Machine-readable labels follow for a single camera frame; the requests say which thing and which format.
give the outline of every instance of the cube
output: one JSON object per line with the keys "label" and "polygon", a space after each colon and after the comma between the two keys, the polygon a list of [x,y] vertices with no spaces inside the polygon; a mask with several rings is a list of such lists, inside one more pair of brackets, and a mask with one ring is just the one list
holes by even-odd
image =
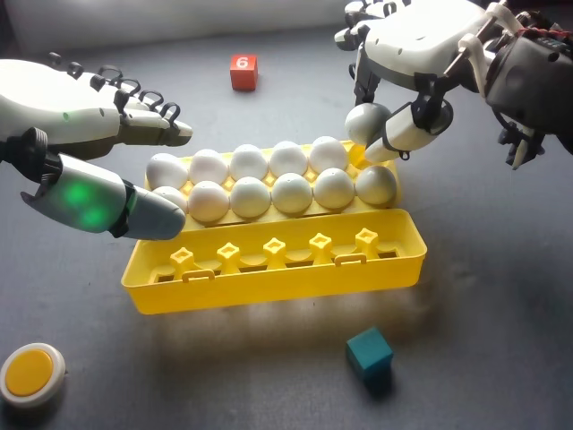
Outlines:
{"label": "cube", "polygon": [[372,327],[346,343],[346,357],[358,377],[367,382],[389,371],[394,353],[378,329]]}
{"label": "cube", "polygon": [[233,90],[254,91],[257,88],[259,78],[257,56],[245,54],[233,56],[230,70]]}

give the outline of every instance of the yellow button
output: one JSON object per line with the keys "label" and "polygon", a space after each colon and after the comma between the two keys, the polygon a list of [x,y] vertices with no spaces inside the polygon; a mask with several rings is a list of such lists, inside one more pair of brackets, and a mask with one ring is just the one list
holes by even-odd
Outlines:
{"label": "yellow button", "polygon": [[31,396],[47,384],[53,370],[52,358],[46,352],[40,349],[22,352],[6,370],[6,388],[17,397]]}

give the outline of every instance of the button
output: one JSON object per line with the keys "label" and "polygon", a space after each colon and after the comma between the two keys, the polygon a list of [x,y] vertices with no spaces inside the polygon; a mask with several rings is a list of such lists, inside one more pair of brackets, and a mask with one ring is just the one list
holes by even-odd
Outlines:
{"label": "button", "polygon": [[62,354],[45,343],[31,343],[14,351],[0,370],[0,394],[18,408],[44,403],[64,381]]}

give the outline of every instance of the egg carton tray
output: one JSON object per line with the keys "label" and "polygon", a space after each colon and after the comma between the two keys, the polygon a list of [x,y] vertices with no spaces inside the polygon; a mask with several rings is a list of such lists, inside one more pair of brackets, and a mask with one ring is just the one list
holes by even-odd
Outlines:
{"label": "egg carton tray", "polygon": [[280,219],[139,241],[122,284],[142,314],[404,288],[426,246],[403,210]]}
{"label": "egg carton tray", "polygon": [[[369,166],[373,166],[373,164],[369,163],[364,158],[364,146],[354,144],[351,141],[345,141],[342,143],[343,143],[346,151],[348,152],[349,161],[350,161],[348,164],[348,167],[346,168],[346,172],[348,173],[348,175],[350,176],[350,178],[352,179],[352,181],[354,183],[356,178],[360,174],[360,172]],[[301,148],[303,149],[303,152],[306,154],[307,157],[310,154],[311,147],[312,147],[311,145],[301,145]],[[266,157],[266,159],[270,158],[270,155],[272,154],[272,152],[273,152],[272,148],[267,148],[267,149],[262,150],[262,153]],[[227,164],[229,164],[231,161],[231,158],[233,158],[233,153],[227,152],[227,153],[221,154],[221,156],[223,157],[225,162]],[[192,160],[192,157],[181,158],[181,161],[187,167],[189,167],[189,165],[191,164],[191,160]],[[392,208],[392,207],[396,206],[396,204],[400,201],[401,196],[402,196],[400,183],[398,181],[398,173],[396,171],[396,165],[394,164],[394,161],[387,161],[384,163],[378,163],[377,165],[378,166],[384,166],[384,167],[388,168],[392,172],[394,177],[396,178],[396,186],[397,186],[396,195],[391,201],[387,202],[386,204],[372,205],[372,204],[363,202],[362,200],[360,200],[360,198],[358,198],[358,196],[355,195],[355,198],[353,199],[353,201],[351,201],[346,207],[339,209],[339,210],[331,210],[331,209],[324,208],[323,206],[320,206],[315,200],[312,200],[311,205],[304,212],[297,214],[296,217],[293,217],[292,215],[287,215],[287,214],[279,211],[272,203],[271,203],[269,209],[265,213],[260,215],[260,217],[252,218],[252,219],[242,218],[242,217],[238,216],[237,214],[235,214],[230,209],[223,218],[218,219],[215,222],[199,222],[196,219],[194,219],[191,215],[187,214],[186,215],[186,222],[185,222],[183,231],[196,230],[196,229],[201,229],[201,228],[206,228],[206,227],[230,226],[230,225],[234,225],[234,224],[244,224],[244,223],[253,223],[253,222],[270,222],[270,221],[277,221],[277,220],[282,220],[282,219],[304,218],[304,217],[312,217],[312,216],[317,216],[317,215],[328,215],[328,214],[333,214],[333,213],[355,213],[355,212],[376,211],[379,209]],[[311,169],[311,167],[309,166],[308,169],[306,170],[306,172],[304,173],[303,177],[311,184],[311,186],[314,186],[314,183],[315,183],[318,175],[319,174],[314,172]],[[270,171],[269,171],[267,173],[267,175],[262,179],[262,183],[267,186],[269,191],[271,191],[272,186],[274,185],[276,180],[277,180],[277,177],[272,175],[272,173],[270,173]],[[222,186],[223,186],[223,189],[226,191],[227,194],[231,194],[231,190],[233,189],[234,185],[235,185],[235,180],[230,176],[227,178],[227,180],[223,183]],[[147,177],[145,178],[145,188],[148,190],[151,189],[150,185],[148,183]],[[189,197],[189,194],[190,194],[192,188],[193,188],[193,184],[191,182],[187,182],[183,187],[180,188],[179,191],[181,191],[183,193],[185,199],[187,199]]]}

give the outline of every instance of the robotic hand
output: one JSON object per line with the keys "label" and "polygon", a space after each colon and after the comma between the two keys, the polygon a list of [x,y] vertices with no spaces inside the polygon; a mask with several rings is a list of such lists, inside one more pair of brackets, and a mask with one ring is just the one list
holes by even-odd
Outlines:
{"label": "robotic hand", "polygon": [[[35,195],[22,193],[22,199],[83,231],[148,240],[175,237],[185,223],[181,209],[85,160],[108,154],[119,142],[186,144],[192,129],[176,121],[180,108],[166,103],[158,110],[163,103],[158,92],[140,92],[136,80],[113,66],[94,74],[70,63],[61,71],[60,56],[51,54],[50,60],[52,68],[0,60],[0,162],[39,184]],[[115,77],[105,78],[110,71]]]}
{"label": "robotic hand", "polygon": [[[346,7],[346,22],[335,41],[358,51],[346,130],[370,162],[409,159],[444,132],[453,120],[444,96],[460,84],[492,107],[514,169],[543,153],[546,134],[573,153],[573,40],[539,13],[514,16],[504,1],[484,10],[467,0],[364,0]],[[390,113],[373,103],[381,79],[417,99]]]}

